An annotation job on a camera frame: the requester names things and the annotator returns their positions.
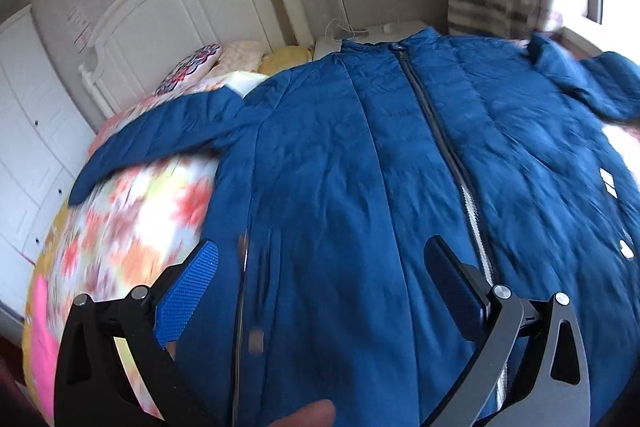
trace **pink pillow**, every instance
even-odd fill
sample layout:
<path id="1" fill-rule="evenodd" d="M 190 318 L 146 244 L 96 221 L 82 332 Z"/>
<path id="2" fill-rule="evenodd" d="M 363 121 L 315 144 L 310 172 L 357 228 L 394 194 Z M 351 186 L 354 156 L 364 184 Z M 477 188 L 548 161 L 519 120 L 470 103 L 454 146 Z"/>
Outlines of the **pink pillow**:
<path id="1" fill-rule="evenodd" d="M 269 53 L 270 49 L 264 42 L 259 41 L 236 41 L 225 44 L 220 60 L 205 75 L 206 78 L 213 78 L 232 71 L 257 72 L 262 63 L 262 58 Z"/>
<path id="2" fill-rule="evenodd" d="M 201 80 L 218 61 L 222 48 L 218 44 L 210 44 L 186 57 L 162 81 L 154 95 L 165 94 L 175 89 L 182 82 L 197 82 Z"/>

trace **bed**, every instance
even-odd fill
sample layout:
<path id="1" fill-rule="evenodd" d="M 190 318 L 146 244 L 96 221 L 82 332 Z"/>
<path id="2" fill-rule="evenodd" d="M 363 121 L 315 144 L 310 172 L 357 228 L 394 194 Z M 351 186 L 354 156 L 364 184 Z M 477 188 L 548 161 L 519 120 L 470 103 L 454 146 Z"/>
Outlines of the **bed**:
<path id="1" fill-rule="evenodd" d="M 313 44 L 300 0 L 116 0 L 95 26 L 89 59 L 79 68 L 107 118 L 89 154 L 139 114 L 182 94 L 154 91 L 184 57 L 214 42 L 222 49 L 216 74 L 184 92 L 229 82 L 249 90 L 268 74 L 309 60 Z M 26 381 L 49 422 L 71 299 L 81 292 L 122 296 L 131 284 L 152 283 L 179 263 L 197 242 L 217 165 L 214 156 L 195 154 L 125 169 L 91 204 L 60 208 L 31 280 L 23 336 Z M 141 404 L 157 413 L 126 344 L 119 348 Z"/>

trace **jacket sleeve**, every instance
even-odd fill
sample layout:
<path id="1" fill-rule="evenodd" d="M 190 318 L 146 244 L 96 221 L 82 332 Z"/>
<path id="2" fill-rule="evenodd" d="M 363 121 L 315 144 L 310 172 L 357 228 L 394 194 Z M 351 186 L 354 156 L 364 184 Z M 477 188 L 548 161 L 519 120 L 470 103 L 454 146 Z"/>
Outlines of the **jacket sleeve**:
<path id="1" fill-rule="evenodd" d="M 95 184 L 117 169 L 206 146 L 228 146 L 242 129 L 271 114 L 272 102 L 266 97 L 260 103 L 247 103 L 235 91 L 222 87 L 159 105 L 123 127 L 91 156 L 68 204 L 82 203 Z"/>
<path id="2" fill-rule="evenodd" d="M 538 71 L 599 117 L 615 121 L 640 117 L 640 68 L 628 58 L 606 52 L 576 61 L 541 35 L 532 36 L 528 51 Z"/>

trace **human hand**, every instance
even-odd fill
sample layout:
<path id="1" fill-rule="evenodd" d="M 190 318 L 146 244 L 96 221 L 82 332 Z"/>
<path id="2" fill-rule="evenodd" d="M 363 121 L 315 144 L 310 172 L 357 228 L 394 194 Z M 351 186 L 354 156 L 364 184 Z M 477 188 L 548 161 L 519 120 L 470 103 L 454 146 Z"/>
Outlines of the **human hand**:
<path id="1" fill-rule="evenodd" d="M 335 407 L 329 400 L 313 402 L 269 427 L 332 427 Z"/>

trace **white wardrobe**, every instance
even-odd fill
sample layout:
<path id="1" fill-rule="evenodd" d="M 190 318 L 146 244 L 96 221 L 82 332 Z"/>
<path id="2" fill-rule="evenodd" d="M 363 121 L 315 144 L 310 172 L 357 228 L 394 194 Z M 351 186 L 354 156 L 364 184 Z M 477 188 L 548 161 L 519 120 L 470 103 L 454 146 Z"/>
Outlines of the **white wardrobe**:
<path id="1" fill-rule="evenodd" d="M 22 320 L 34 263 L 94 137 L 51 66 L 26 7 L 0 25 L 0 310 L 5 320 Z"/>

